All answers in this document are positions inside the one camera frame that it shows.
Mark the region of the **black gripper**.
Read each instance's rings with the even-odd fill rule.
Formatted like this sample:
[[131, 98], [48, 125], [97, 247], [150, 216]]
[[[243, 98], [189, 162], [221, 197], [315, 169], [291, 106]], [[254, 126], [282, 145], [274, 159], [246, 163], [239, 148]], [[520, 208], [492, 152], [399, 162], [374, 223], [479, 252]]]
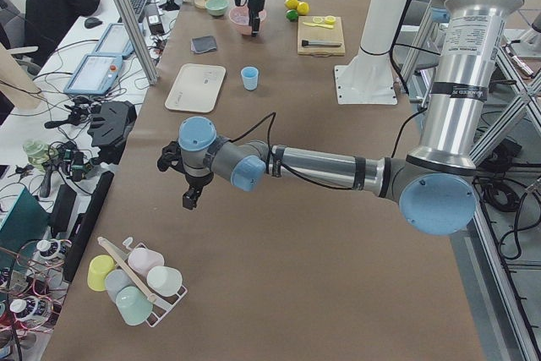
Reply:
[[183, 165], [184, 176], [189, 184], [189, 189], [183, 194], [183, 208], [193, 210], [197, 207], [203, 188], [210, 184], [214, 173], [206, 167], [191, 167]]
[[265, 0], [248, 0], [249, 17], [252, 19], [251, 36], [257, 36], [260, 32], [259, 13], [265, 7]]

